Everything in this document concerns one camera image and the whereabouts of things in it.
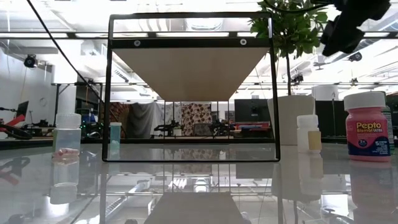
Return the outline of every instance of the patterned curtain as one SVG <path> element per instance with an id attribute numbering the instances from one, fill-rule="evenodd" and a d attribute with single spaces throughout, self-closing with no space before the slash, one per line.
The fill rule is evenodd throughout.
<path id="1" fill-rule="evenodd" d="M 211 123 L 211 104 L 189 103 L 182 105 L 183 135 L 193 136 L 193 125 Z"/>

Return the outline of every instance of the metal frame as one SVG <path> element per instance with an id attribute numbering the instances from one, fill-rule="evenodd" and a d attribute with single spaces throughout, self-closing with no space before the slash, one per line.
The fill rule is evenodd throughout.
<path id="1" fill-rule="evenodd" d="M 256 39 L 254 37 L 206 37 L 206 38 L 173 38 L 173 37 L 128 37 L 124 39 L 114 38 L 114 21 L 127 19 L 186 19 L 186 18 L 263 18 L 268 19 L 269 24 L 269 38 Z M 274 43 L 272 40 L 272 14 L 268 12 L 166 12 L 166 13 L 136 13 L 129 15 L 111 15 L 109 17 L 108 27 L 108 52 L 107 52 L 107 66 L 106 66 L 106 83 L 105 83 L 105 108 L 104 108 L 104 128 L 102 141 L 102 160 L 104 162 L 150 162 L 150 163 L 239 163 L 239 162 L 279 162 L 280 161 L 280 136 L 279 136 L 279 112 L 277 99 L 277 82 L 276 82 L 276 68 Z M 241 40 L 246 39 L 246 44 L 241 44 Z M 112 61 L 113 49 L 145 49 L 145 48 L 182 48 L 182 47 L 269 47 L 271 56 L 271 72 L 272 72 L 272 93 L 274 100 L 274 129 L 275 129 L 275 159 L 274 160 L 244 160 L 244 161 L 219 161 L 219 160 L 186 160 L 186 161 L 123 161 L 123 160 L 109 160 L 108 146 L 109 146 L 109 114 L 110 114 L 110 99 L 111 99 L 111 75 L 112 75 Z"/>

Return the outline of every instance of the black camera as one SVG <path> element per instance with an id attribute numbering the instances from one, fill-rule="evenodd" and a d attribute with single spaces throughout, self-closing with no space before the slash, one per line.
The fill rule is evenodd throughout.
<path id="1" fill-rule="evenodd" d="M 362 60 L 362 54 L 359 52 L 356 52 L 355 54 L 349 56 L 348 60 L 350 62 L 358 62 L 358 61 Z"/>
<path id="2" fill-rule="evenodd" d="M 357 27 L 368 19 L 381 19 L 391 7 L 390 0 L 327 0 L 333 3 L 341 14 L 334 21 L 328 21 L 321 43 L 325 44 L 322 54 L 331 56 L 336 52 L 350 54 L 358 46 L 364 32 Z M 312 3 L 325 3 L 325 0 L 312 0 Z"/>
<path id="3" fill-rule="evenodd" d="M 36 55 L 28 55 L 24 61 L 24 65 L 27 68 L 35 68 L 39 62 L 36 59 Z"/>

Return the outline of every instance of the white bottle cap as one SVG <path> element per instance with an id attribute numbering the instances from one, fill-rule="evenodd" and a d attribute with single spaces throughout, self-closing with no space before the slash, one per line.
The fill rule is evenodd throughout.
<path id="1" fill-rule="evenodd" d="M 111 122 L 111 126 L 122 126 L 122 123 L 119 123 L 119 122 Z"/>
<path id="2" fill-rule="evenodd" d="M 384 108 L 386 97 L 380 91 L 351 94 L 344 97 L 344 110 L 358 108 Z"/>
<path id="3" fill-rule="evenodd" d="M 81 115 L 75 113 L 58 113 L 56 117 L 57 128 L 79 128 Z"/>
<path id="4" fill-rule="evenodd" d="M 318 127 L 318 116 L 315 114 L 297 116 L 298 127 Z"/>

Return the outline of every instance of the pepto bismol bottle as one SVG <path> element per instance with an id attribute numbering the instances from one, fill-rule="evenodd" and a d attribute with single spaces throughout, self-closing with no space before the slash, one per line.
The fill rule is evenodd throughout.
<path id="1" fill-rule="evenodd" d="M 344 97 L 349 157 L 359 161 L 391 160 L 388 124 L 381 113 L 386 107 L 384 94 L 367 92 Z"/>
<path id="2" fill-rule="evenodd" d="M 61 148 L 80 150 L 81 139 L 81 115 L 75 113 L 57 114 L 57 128 L 53 131 L 53 149 Z"/>

